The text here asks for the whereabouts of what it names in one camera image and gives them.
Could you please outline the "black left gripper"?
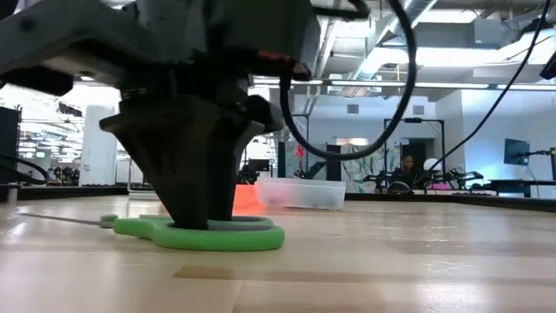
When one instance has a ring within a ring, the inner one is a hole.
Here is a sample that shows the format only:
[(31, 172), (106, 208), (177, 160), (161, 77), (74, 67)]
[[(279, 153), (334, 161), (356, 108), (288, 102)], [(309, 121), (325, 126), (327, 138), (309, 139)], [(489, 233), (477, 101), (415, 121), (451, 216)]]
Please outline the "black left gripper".
[(292, 123), (285, 103), (241, 91), (252, 76), (282, 89), (309, 80), (320, 26), (311, 0), (0, 0), (0, 88), (60, 97), (80, 77), (120, 90), (103, 130), (124, 133), (187, 120), (262, 132)]

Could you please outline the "green handled scissors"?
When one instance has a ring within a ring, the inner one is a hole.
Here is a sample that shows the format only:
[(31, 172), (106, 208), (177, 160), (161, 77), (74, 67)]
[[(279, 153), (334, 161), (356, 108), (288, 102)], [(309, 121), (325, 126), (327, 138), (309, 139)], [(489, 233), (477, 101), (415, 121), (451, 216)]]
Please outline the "green handled scissors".
[(140, 215), (101, 216), (99, 220), (71, 220), (73, 223), (97, 225), (112, 229), (118, 235), (151, 241), (154, 245), (175, 250), (218, 252), (250, 252), (279, 249), (285, 230), (266, 217), (236, 216), (230, 221), (209, 220), (206, 230), (175, 227), (168, 216)]

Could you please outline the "orange plastic box lid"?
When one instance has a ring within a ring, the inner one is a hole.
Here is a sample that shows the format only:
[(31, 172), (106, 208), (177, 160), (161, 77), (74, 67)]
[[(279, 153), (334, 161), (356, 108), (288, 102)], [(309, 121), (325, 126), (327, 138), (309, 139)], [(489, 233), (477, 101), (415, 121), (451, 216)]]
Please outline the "orange plastic box lid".
[(235, 197), (233, 209), (259, 207), (256, 186), (253, 184), (237, 184), (235, 186)]

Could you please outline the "clear plastic supply box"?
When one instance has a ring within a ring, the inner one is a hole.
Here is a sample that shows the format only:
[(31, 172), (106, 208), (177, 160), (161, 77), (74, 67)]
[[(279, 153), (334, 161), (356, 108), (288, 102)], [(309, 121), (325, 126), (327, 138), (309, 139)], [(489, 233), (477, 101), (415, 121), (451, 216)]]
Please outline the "clear plastic supply box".
[(267, 206), (341, 210), (346, 184), (300, 178), (262, 177), (255, 182), (257, 199)]

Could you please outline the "white pillar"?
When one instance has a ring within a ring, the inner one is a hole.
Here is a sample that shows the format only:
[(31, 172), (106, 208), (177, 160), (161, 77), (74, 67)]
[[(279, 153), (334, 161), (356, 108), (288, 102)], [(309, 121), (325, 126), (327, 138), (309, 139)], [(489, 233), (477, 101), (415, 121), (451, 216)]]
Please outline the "white pillar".
[(102, 105), (89, 105), (85, 110), (80, 186), (116, 181), (116, 138), (100, 128), (100, 121), (114, 114), (114, 108)]

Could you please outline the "person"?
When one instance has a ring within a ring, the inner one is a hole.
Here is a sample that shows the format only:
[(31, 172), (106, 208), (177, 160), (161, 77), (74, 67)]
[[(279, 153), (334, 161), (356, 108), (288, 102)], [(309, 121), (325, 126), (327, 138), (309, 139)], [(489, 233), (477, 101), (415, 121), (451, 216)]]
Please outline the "person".
[(405, 155), (401, 159), (400, 168), (392, 172), (391, 178), (387, 189), (390, 194), (412, 194), (413, 185), (418, 179), (418, 172), (414, 169), (414, 158)]

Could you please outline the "black computer monitor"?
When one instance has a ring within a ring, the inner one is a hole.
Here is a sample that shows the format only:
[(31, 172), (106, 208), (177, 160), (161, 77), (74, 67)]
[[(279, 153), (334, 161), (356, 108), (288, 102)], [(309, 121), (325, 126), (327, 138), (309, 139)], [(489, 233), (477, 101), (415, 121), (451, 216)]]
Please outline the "black computer monitor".
[(507, 138), (504, 144), (504, 164), (527, 166), (529, 152), (529, 142)]

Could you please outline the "black background desk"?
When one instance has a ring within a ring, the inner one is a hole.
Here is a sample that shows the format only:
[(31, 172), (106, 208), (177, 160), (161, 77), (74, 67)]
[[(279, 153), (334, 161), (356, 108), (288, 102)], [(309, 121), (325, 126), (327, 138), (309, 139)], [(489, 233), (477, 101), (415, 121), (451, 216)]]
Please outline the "black background desk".
[(491, 190), (500, 193), (523, 194), (525, 198), (531, 197), (531, 187), (556, 186), (551, 180), (523, 180), (523, 179), (495, 179), (488, 184)]

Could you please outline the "black tall frame stand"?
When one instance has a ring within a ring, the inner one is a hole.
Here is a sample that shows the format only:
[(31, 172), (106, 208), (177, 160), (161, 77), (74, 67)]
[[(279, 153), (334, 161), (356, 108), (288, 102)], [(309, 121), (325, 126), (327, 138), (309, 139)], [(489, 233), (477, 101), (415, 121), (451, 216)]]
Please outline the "black tall frame stand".
[(385, 187), (389, 186), (392, 172), (400, 168), (401, 159), (405, 155), (414, 158), (414, 169), (418, 172), (418, 179), (413, 189), (423, 189), (434, 176), (442, 176), (446, 173), (443, 164), (442, 171), (432, 172), (423, 169), (423, 163), (428, 158), (438, 159), (446, 150), (443, 120), (406, 117), (400, 121), (395, 133), (382, 145), (382, 148), (381, 175)]

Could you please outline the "black aluminium table frame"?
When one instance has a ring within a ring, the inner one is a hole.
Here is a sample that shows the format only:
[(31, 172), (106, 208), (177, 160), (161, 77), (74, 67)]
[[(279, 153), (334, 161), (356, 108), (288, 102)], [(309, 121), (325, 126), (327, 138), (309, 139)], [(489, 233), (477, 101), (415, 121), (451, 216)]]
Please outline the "black aluminium table frame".
[[(124, 187), (20, 187), (14, 184), (0, 184), (0, 203), (8, 201), (10, 190), (17, 191), (17, 200), (45, 200), (88, 196), (127, 196)], [(503, 209), (531, 210), (556, 213), (556, 200), (472, 196), (472, 195), (385, 195), (347, 193), (345, 201), (358, 202), (410, 202), (410, 203), (459, 203)]]

